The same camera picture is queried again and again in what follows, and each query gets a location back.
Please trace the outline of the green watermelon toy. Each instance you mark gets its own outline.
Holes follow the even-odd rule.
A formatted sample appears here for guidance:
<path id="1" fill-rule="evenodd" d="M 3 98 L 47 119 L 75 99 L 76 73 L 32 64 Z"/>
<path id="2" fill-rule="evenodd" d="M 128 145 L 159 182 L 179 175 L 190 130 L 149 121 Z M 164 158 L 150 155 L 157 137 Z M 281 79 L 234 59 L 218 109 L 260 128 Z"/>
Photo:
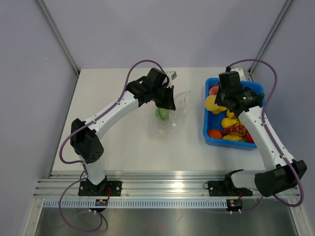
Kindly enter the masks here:
<path id="1" fill-rule="evenodd" d="M 169 110 L 156 108 L 155 115 L 159 120 L 169 120 Z"/>

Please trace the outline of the pale yellow pear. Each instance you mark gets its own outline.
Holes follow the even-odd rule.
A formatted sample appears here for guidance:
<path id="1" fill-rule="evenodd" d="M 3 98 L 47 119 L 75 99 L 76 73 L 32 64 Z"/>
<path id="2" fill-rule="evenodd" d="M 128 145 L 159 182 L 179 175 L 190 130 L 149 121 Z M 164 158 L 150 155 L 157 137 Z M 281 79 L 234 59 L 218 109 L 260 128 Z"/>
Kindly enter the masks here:
<path id="1" fill-rule="evenodd" d="M 209 112 L 213 113 L 214 115 L 218 115 L 221 112 L 224 112 L 227 110 L 226 107 L 223 106 L 219 106 L 215 103 L 216 100 L 216 95 L 209 95 L 206 99 L 205 99 L 205 108 L 206 110 L 208 110 Z"/>

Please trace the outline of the clear zip top bag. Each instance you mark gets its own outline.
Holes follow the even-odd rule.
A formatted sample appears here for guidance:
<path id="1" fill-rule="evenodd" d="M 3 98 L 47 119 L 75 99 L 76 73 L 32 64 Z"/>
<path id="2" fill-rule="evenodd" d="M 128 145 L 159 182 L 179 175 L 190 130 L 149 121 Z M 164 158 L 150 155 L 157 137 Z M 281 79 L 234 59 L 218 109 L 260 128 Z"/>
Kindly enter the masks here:
<path id="1" fill-rule="evenodd" d="M 169 110 L 169 120 L 159 120 L 152 110 L 147 122 L 147 136 L 150 140 L 164 140 L 178 132 L 186 119 L 190 107 L 190 90 L 174 95 L 176 110 Z"/>

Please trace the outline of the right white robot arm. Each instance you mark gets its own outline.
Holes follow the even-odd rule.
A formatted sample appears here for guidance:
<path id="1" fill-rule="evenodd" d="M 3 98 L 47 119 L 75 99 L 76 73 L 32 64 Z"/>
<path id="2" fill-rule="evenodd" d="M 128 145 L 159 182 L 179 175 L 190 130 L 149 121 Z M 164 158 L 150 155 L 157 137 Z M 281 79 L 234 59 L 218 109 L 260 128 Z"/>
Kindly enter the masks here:
<path id="1" fill-rule="evenodd" d="M 234 171 L 223 183 L 224 191 L 236 194 L 241 188 L 258 190 L 264 197 L 301 186 L 307 170 L 303 160 L 296 161 L 284 147 L 269 123 L 262 100 L 255 91 L 243 86 L 239 73 L 224 72 L 219 75 L 219 90 L 215 103 L 226 107 L 249 131 L 263 159 L 265 172 Z"/>

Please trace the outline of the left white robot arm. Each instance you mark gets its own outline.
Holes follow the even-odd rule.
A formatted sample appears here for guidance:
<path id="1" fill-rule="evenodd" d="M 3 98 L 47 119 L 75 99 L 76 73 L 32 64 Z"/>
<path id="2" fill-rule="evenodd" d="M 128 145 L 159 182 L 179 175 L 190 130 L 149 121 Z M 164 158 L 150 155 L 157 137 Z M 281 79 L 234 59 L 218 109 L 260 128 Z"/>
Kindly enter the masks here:
<path id="1" fill-rule="evenodd" d="M 101 138 L 128 113 L 153 101 L 157 108 L 175 110 L 173 80 L 175 71 L 163 72 L 150 69 L 146 76 L 131 81 L 124 89 L 122 97 L 93 117 L 71 124 L 70 145 L 80 156 L 86 169 L 86 179 L 80 183 L 80 196 L 101 196 L 109 194 L 109 183 L 100 163 L 104 153 Z"/>

